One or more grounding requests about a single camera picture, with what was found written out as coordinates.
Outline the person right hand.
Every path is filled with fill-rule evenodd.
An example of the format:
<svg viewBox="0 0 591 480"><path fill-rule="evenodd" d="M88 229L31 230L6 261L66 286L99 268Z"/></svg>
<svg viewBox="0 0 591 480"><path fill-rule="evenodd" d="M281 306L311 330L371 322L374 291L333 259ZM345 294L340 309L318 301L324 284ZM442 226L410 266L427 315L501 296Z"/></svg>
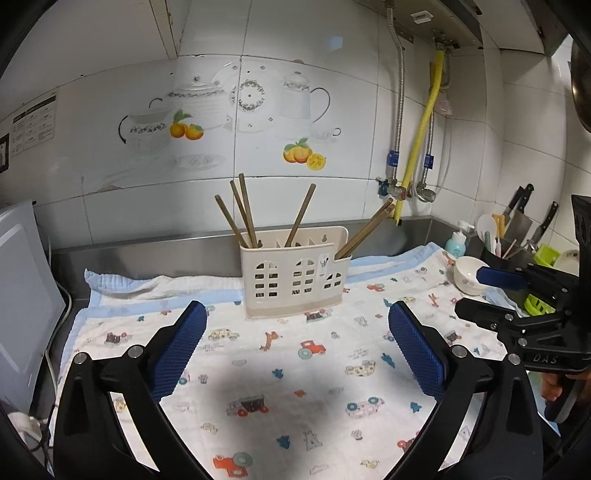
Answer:
<svg viewBox="0 0 591 480"><path fill-rule="evenodd" d="M578 375L568 375L568 378L576 381L584 381L584 388L581 390L578 400L583 402L590 401L590 378L591 370L586 369ZM547 401L556 401L563 393L561 376L554 373L542 373L541 396Z"/></svg>

